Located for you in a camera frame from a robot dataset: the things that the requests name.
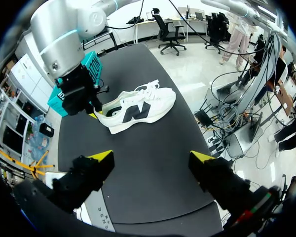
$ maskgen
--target cardboard box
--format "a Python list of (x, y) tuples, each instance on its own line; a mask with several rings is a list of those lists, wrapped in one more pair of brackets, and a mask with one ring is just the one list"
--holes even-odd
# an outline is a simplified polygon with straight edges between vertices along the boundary
[[(102, 71), (102, 64), (99, 58), (97, 57), (96, 53), (95, 52), (88, 53), (82, 60), (81, 64), (87, 67), (93, 79), (94, 85), (98, 85), (101, 71)], [(64, 110), (62, 106), (63, 100), (64, 100), (63, 92), (61, 91), (61, 89), (55, 86), (48, 100), (48, 105), (52, 107), (53, 110), (59, 113), (62, 117), (65, 117), (68, 115), (68, 113)]]
[(11, 71), (11, 69), (14, 67), (15, 63), (11, 60), (6, 64), (6, 67)]

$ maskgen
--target white pants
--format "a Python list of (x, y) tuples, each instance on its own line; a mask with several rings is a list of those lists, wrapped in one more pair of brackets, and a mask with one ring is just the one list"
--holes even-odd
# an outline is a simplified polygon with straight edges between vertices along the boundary
[[(238, 49), (240, 45), (240, 53), (246, 53), (249, 45), (249, 40), (250, 40), (249, 36), (246, 36), (240, 31), (238, 31), (237, 29), (234, 29), (230, 37), (230, 41), (226, 48), (226, 51), (233, 53)], [(230, 57), (231, 57), (231, 54), (225, 52), (222, 58), (224, 59), (224, 61), (228, 61)], [(237, 67), (240, 67), (242, 63), (243, 63), (243, 57), (238, 55)]]

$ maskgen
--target desk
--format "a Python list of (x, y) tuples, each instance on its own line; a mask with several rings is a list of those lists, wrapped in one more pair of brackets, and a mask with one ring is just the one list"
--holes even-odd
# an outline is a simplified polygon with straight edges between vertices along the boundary
[[(169, 75), (142, 44), (111, 52), (101, 57), (101, 63), (101, 78), (110, 86), (109, 93), (99, 95), (103, 103), (123, 90), (132, 91), (155, 79), (160, 87), (175, 91), (176, 102), (157, 122), (139, 123), (115, 135), (84, 112), (64, 117), (59, 134), (59, 171), (67, 172), (79, 155), (113, 150), (115, 168), (102, 193), (116, 232), (188, 237), (219, 232), (222, 226), (217, 205), (188, 168), (191, 150), (210, 152)], [(86, 203), (88, 212), (96, 210), (96, 205)]]
[[(166, 22), (178, 22), (178, 24), (181, 26), (181, 22), (184, 21), (181, 17), (173, 17), (171, 20), (165, 20), (163, 19), (163, 21)], [(190, 22), (200, 22), (203, 24), (206, 24), (206, 31), (205, 31), (205, 35), (207, 36), (207, 27), (208, 27), (208, 22), (207, 21), (200, 21), (197, 19), (186, 19), (186, 21), (188, 23)], [(149, 24), (149, 23), (156, 23), (156, 21), (144, 21), (141, 23), (138, 23), (135, 25), (135, 38), (134, 38), (134, 43), (138, 43), (138, 27), (140, 25), (144, 25), (144, 24)], [(185, 42), (188, 42), (188, 30), (189, 30), (189, 26), (188, 24), (186, 25), (186, 33), (183, 31), (183, 35), (185, 36)]]
[[(271, 87), (274, 88), (274, 83), (272, 81), (268, 81), (267, 84)], [(293, 98), (287, 93), (284, 84), (281, 80), (278, 81), (278, 86), (280, 87), (280, 90), (278, 93), (275, 93), (275, 96), (277, 97), (278, 101), (281, 103), (283, 106), (283, 109), (285, 110), (285, 113), (287, 116), (291, 114), (291, 109), (294, 106)]]

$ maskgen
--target new balance logo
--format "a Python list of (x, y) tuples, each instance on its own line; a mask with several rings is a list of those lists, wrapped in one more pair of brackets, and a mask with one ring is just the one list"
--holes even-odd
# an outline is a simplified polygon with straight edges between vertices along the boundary
[(129, 122), (130, 120), (132, 120), (132, 118), (136, 120), (147, 118), (149, 110), (150, 104), (147, 104), (146, 102), (144, 102), (141, 112), (137, 105), (133, 105), (126, 110), (123, 122)]

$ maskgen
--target office chair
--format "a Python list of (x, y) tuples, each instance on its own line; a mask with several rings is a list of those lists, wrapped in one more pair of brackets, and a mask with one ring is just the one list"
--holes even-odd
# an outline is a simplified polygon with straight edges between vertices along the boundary
[(174, 48), (177, 51), (177, 56), (179, 56), (180, 52), (178, 51), (178, 49), (176, 47), (183, 47), (184, 50), (186, 50), (186, 47), (184, 45), (181, 45), (178, 40), (184, 40), (185, 36), (179, 33), (179, 28), (183, 27), (183, 26), (172, 26), (174, 28), (176, 28), (175, 32), (169, 32), (168, 30), (168, 25), (171, 22), (167, 22), (164, 23), (164, 21), (162, 20), (161, 16), (159, 15), (153, 15), (153, 17), (156, 19), (158, 26), (160, 28), (159, 34), (158, 34), (158, 39), (161, 40), (162, 42), (166, 42), (166, 41), (170, 41), (169, 43), (164, 43), (164, 44), (160, 44), (158, 46), (158, 48), (160, 48), (160, 46), (165, 46), (161, 51), (161, 55), (163, 55), (163, 51), (167, 48)]
[(213, 46), (218, 49), (218, 54), (221, 53), (219, 42), (222, 40), (222, 19), (213, 16), (211, 21), (208, 21), (208, 35), (210, 37), (210, 43), (206, 45), (205, 48), (208, 49), (209, 46)]

